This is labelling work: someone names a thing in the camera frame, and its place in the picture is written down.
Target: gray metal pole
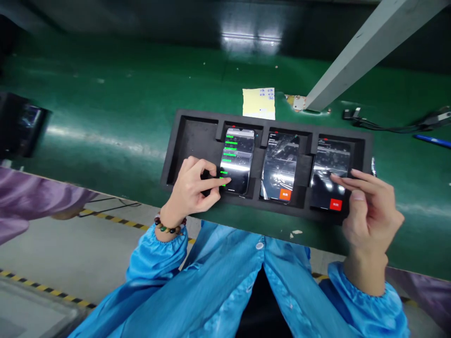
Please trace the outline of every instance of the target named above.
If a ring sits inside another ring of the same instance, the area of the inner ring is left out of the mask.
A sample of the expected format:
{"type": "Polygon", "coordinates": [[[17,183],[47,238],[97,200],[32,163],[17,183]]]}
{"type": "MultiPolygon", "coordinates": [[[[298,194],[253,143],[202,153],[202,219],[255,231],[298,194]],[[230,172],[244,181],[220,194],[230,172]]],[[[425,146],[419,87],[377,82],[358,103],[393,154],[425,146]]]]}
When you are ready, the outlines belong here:
{"type": "Polygon", "coordinates": [[[325,109],[449,3],[450,0],[382,0],[307,95],[305,109],[325,109]]]}

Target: black foam tray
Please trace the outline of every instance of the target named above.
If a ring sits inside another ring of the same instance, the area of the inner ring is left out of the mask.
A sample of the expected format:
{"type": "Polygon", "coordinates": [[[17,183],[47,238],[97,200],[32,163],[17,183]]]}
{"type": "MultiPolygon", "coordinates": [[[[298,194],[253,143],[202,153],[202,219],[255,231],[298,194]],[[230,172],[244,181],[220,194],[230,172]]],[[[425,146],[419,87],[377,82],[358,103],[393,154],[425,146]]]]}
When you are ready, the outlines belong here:
{"type": "Polygon", "coordinates": [[[318,222],[341,224],[349,212],[346,191],[341,212],[310,208],[310,177],[319,138],[346,142],[351,146],[350,168],[370,173],[373,155],[373,135],[349,129],[265,120],[246,116],[216,114],[204,111],[178,109],[172,127],[161,185],[172,190],[183,160],[189,156],[221,163],[227,128],[253,129],[255,131],[254,155],[250,169],[249,188],[246,195],[221,192],[219,203],[231,203],[273,211],[318,222]],[[297,134],[300,137],[299,154],[291,201],[288,205],[264,200],[260,197],[261,175],[269,132],[297,134]]]}

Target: beaded bracelet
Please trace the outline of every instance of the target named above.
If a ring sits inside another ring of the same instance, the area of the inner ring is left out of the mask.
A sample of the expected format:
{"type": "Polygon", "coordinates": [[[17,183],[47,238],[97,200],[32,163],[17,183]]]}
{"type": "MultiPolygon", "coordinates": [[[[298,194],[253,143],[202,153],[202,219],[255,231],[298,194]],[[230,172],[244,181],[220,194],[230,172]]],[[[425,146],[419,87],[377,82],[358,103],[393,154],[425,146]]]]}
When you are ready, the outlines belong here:
{"type": "MultiPolygon", "coordinates": [[[[183,236],[183,234],[181,233],[181,231],[182,231],[181,226],[178,226],[178,227],[176,227],[176,228],[171,228],[171,229],[168,228],[168,227],[165,227],[165,226],[161,223],[160,217],[158,217],[158,216],[155,217],[154,221],[155,221],[156,227],[157,227],[158,229],[160,229],[161,232],[175,233],[176,235],[181,235],[181,236],[183,236]]],[[[181,225],[185,226],[186,224],[187,224],[187,219],[184,218],[181,225]]]]}

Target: blue anti-static jacket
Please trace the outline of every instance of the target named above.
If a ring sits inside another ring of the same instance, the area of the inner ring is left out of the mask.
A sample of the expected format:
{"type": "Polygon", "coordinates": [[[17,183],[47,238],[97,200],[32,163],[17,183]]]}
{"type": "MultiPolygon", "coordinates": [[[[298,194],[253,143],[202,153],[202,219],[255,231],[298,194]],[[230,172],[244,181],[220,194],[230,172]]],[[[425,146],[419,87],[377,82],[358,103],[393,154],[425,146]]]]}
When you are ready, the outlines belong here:
{"type": "Polygon", "coordinates": [[[310,249],[210,222],[185,268],[185,236],[169,243],[155,225],[132,254],[127,282],[108,295],[71,337],[234,337],[263,267],[294,337],[405,337],[401,300],[388,283],[382,297],[356,289],[341,263],[330,280],[311,276],[310,249]]]}

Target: fingernail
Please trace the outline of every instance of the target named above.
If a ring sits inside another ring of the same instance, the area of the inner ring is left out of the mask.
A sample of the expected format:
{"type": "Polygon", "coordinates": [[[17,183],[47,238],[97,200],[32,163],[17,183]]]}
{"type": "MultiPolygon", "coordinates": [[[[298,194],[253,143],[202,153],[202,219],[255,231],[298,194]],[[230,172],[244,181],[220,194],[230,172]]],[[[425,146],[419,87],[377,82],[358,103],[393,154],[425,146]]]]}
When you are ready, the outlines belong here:
{"type": "Polygon", "coordinates": [[[361,190],[353,190],[351,197],[353,200],[365,200],[365,193],[361,190]]]}

